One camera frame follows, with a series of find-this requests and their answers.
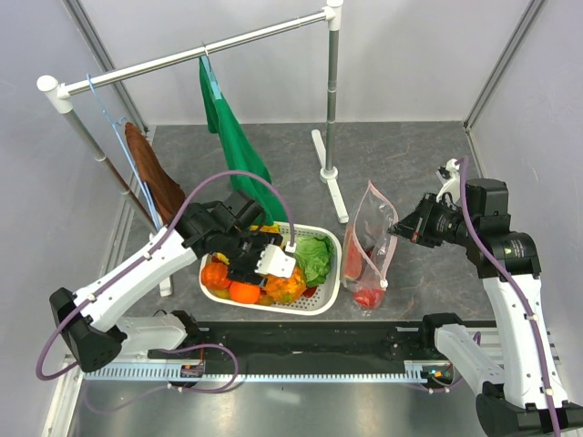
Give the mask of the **orange toy pineapple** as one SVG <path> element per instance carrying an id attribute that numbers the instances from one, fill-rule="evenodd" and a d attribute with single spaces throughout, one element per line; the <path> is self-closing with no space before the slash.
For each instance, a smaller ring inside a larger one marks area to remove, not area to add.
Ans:
<path id="1" fill-rule="evenodd" d="M 275 303 L 290 305 L 307 290 L 307 283 L 303 271 L 295 267 L 287 279 L 269 275 L 263 289 Z"/>

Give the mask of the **clear pink zip top bag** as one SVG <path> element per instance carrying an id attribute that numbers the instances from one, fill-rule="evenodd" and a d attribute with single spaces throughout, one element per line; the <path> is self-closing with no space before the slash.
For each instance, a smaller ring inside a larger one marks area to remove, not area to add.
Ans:
<path id="1" fill-rule="evenodd" d="M 387 273 L 392 262 L 397 237 L 388 233 L 388 229 L 398 221 L 398 214 L 394 205 L 373 184 L 368 183 L 360 200 L 355 204 L 347 223 L 345 236 L 349 227 L 354 227 L 357 238 L 364 251 L 370 247 L 377 247 L 383 253 L 381 270 L 364 267 L 362 276 L 348 283 L 343 282 L 343 256 L 341 264 L 341 282 L 352 295 L 359 288 L 376 288 L 384 291 L 388 288 Z"/>

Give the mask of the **toy watermelon slice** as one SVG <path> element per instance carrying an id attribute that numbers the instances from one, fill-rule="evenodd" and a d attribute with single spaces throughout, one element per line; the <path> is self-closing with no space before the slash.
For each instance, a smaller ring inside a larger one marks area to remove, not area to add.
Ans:
<path id="1" fill-rule="evenodd" d="M 343 282 L 359 279 L 364 269 L 363 248 L 356 236 L 354 227 L 349 227 L 343 246 Z"/>

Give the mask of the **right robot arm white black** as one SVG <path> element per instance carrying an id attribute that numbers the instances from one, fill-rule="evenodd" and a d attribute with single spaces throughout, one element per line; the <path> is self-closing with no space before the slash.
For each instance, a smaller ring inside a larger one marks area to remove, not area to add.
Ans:
<path id="1" fill-rule="evenodd" d="M 447 242 L 465 249 L 495 315 L 502 362 L 494 362 L 454 313 L 424 317 L 418 350 L 431 359 L 444 355 L 454 365 L 476 396 L 488 436 L 579 430 L 582 408 L 568 398 L 547 336 L 536 244 L 511 230 L 505 182 L 472 178 L 461 189 L 461 206 L 426 193 L 389 231 L 428 248 Z"/>

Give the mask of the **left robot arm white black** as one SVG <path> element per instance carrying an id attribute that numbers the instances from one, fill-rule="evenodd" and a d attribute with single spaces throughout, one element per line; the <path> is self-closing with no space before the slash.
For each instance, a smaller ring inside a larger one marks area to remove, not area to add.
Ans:
<path id="1" fill-rule="evenodd" d="M 60 335 L 82 371 L 97 371 L 112 362 L 130 342 L 148 350 L 172 350 L 189 358 L 199 350 L 199 334 L 170 315 L 162 322 L 145 318 L 123 327 L 121 318 L 155 285 L 207 255 L 228 260 L 228 279 L 262 286 L 268 276 L 288 279 L 296 260 L 281 235 L 251 229 L 264 220 L 262 206 L 241 190 L 224 201 L 193 202 L 174 227 L 162 228 L 152 240 L 106 276 L 77 291 L 60 288 L 49 304 Z"/>

